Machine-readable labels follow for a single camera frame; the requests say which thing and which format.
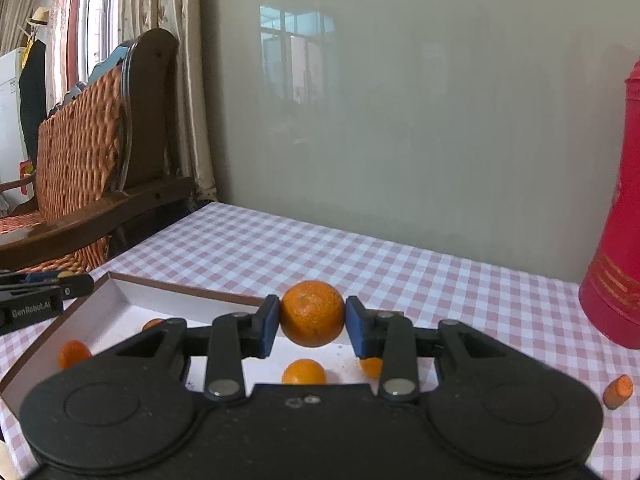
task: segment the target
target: white refrigerator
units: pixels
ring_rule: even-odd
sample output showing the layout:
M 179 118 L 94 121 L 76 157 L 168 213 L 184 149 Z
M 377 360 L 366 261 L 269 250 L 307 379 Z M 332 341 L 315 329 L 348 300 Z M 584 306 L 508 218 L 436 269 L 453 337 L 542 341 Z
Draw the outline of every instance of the white refrigerator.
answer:
M 20 164 L 29 160 L 20 127 L 20 79 L 23 48 L 0 57 L 0 183 L 20 179 Z M 33 196 L 33 186 L 2 193 L 9 211 Z

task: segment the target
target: shallow white tray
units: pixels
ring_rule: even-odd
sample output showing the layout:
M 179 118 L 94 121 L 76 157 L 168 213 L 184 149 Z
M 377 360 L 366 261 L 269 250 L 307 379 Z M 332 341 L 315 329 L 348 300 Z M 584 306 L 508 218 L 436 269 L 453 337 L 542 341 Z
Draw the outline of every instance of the shallow white tray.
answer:
M 109 273 L 98 280 L 91 296 L 75 300 L 18 359 L 0 381 L 0 396 L 18 414 L 25 395 L 60 371 L 58 353 L 70 339 L 84 342 L 95 355 L 139 333 L 153 318 L 182 317 L 189 327 L 196 327 L 211 324 L 217 316 L 231 312 L 255 312 L 261 303 L 262 298 Z M 377 381 L 367 378 L 360 369 L 346 330 L 333 343 L 304 348 L 278 329 L 269 358 L 242 361 L 247 394 L 256 383 L 279 383 L 285 368 L 301 358 L 319 362 L 329 383 L 369 383 L 377 388 Z M 205 357 L 192 358 L 189 389 L 203 390 L 205 366 Z

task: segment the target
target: red thermos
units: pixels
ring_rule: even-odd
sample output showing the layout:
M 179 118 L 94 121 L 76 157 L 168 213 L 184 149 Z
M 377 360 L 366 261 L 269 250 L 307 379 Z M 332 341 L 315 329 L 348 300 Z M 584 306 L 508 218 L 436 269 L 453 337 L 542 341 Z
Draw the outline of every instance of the red thermos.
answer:
M 605 336 L 640 349 L 640 61 L 626 80 L 618 186 L 579 297 L 584 313 Z

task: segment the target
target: glossy wall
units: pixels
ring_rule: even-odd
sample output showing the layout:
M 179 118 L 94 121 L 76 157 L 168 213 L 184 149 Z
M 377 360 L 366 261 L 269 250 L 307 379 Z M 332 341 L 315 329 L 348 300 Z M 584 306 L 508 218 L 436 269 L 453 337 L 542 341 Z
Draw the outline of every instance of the glossy wall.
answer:
M 202 0 L 224 202 L 580 280 L 640 0 Z

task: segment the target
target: hat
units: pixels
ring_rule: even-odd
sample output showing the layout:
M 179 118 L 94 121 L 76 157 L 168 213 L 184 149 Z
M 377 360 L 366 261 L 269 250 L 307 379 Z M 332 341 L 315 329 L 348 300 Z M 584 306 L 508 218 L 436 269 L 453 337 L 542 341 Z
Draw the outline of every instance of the hat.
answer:
M 31 27 L 46 27 L 49 24 L 49 7 L 38 7 L 27 23 Z

